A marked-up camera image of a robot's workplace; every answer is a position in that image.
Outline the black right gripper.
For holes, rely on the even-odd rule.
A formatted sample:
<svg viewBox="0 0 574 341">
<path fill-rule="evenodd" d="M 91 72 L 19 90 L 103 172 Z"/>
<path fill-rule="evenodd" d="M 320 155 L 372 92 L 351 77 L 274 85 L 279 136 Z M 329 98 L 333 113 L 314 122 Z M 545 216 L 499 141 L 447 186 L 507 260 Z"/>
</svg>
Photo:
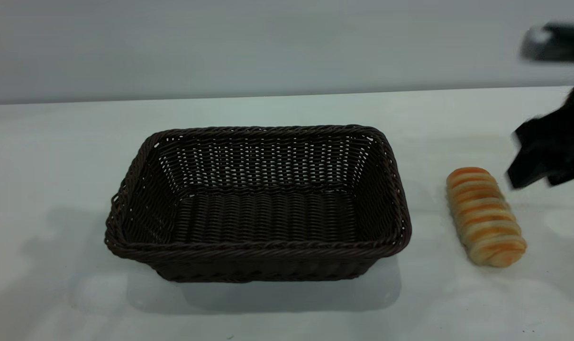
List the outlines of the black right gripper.
<svg viewBox="0 0 574 341">
<path fill-rule="evenodd" d="M 551 187 L 574 179 L 574 87 L 551 114 L 529 119 L 514 131 L 520 148 L 506 175 L 514 190 L 547 177 Z"/>
</svg>

